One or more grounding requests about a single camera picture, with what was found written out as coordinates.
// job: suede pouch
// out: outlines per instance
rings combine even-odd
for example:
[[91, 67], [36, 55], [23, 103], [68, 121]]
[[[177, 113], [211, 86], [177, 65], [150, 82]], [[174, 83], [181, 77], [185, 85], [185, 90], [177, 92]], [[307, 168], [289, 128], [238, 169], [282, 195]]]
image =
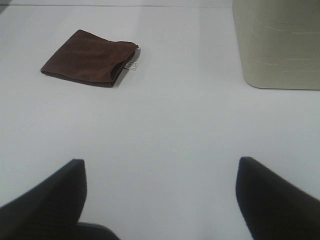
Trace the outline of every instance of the suede pouch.
[[43, 74], [81, 84], [112, 87], [139, 46], [78, 30], [41, 68]]

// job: white floor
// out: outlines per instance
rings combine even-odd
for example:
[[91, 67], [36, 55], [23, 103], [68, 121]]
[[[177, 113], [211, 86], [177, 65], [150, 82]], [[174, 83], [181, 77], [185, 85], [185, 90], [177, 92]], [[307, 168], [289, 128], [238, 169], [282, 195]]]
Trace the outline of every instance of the white floor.
[[[78, 29], [138, 44], [139, 67], [113, 88], [41, 74]], [[81, 221], [122, 240], [248, 240], [235, 195], [241, 156], [320, 198], [319, 94], [245, 83], [230, 7], [9, 6], [0, 206], [82, 158]]]

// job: black object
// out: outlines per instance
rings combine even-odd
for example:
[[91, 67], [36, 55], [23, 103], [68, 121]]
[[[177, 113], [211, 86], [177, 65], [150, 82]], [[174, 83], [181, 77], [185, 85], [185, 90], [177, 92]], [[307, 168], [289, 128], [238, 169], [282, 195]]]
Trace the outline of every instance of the black object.
[[255, 159], [240, 159], [235, 190], [255, 240], [320, 239], [320, 202]]
[[119, 240], [106, 227], [78, 223], [86, 196], [85, 162], [73, 159], [0, 208], [0, 240]]

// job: white label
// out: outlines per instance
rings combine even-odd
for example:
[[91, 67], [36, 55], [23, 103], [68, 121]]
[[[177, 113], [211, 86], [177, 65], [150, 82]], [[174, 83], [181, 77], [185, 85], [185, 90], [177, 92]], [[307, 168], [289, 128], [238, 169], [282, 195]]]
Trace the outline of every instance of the white label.
[[137, 69], [137, 67], [139, 66], [139, 63], [134, 62], [134, 61], [129, 61], [124, 68], [128, 69], [130, 71], [135, 71]]

